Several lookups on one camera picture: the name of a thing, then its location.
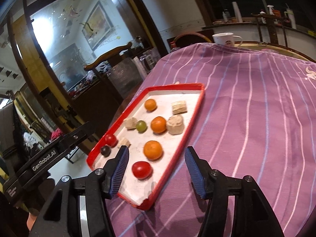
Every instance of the paper towel roll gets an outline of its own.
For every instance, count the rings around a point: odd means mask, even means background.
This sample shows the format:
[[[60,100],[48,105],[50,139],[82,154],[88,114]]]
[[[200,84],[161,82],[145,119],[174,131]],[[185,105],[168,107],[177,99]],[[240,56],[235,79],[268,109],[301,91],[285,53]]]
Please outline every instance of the paper towel roll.
[[[233,8],[234,8],[235,17],[236,17],[237,22],[242,22],[242,17],[241,17],[237,2],[232,2],[232,4],[233,4]]]

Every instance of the painting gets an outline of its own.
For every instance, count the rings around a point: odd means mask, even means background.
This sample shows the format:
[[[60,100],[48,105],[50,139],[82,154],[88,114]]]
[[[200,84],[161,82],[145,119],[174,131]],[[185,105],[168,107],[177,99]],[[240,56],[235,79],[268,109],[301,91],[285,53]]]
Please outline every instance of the painting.
[[[82,32],[93,51],[97,49],[114,30],[113,24],[100,1],[97,2],[87,21],[82,23],[82,25]]]

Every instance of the orange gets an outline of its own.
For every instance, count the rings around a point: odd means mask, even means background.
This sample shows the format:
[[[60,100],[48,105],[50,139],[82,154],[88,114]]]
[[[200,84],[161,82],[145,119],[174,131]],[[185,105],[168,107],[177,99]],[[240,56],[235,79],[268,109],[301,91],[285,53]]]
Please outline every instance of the orange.
[[[166,120],[163,117],[156,117],[151,121],[150,127],[155,133],[160,134],[166,130]]]
[[[147,109],[148,111],[153,111],[154,109],[157,108],[157,104],[154,99],[148,99],[147,101],[145,101],[144,106],[145,106],[145,109]]]
[[[144,146],[144,154],[149,160],[157,160],[163,154],[162,147],[157,141],[148,141]]]

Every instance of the red tomato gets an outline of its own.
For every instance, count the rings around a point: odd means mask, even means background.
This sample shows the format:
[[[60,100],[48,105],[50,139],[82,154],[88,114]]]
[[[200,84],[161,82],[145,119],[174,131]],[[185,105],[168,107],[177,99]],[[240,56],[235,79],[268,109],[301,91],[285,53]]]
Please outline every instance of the red tomato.
[[[137,179],[144,180],[145,178],[151,176],[153,173],[153,168],[146,161],[138,161],[133,164],[132,172]]]
[[[105,137],[104,137],[104,140],[105,140],[105,144],[111,146],[112,148],[115,147],[118,143],[118,140],[116,139],[116,137],[112,134],[107,134]]]

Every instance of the striped tablecloth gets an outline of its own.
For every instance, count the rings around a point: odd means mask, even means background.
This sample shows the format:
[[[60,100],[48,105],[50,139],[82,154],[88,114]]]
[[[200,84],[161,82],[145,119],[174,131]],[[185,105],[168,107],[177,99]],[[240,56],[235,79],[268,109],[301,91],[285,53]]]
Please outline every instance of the striped tablecloth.
[[[227,176],[252,175],[286,237],[316,204],[316,80],[309,61],[201,43],[162,58],[140,87],[203,83],[205,100],[187,145]],[[227,229],[233,215],[230,199]],[[181,156],[150,211],[107,201],[116,236],[197,236],[207,203],[196,197]]]

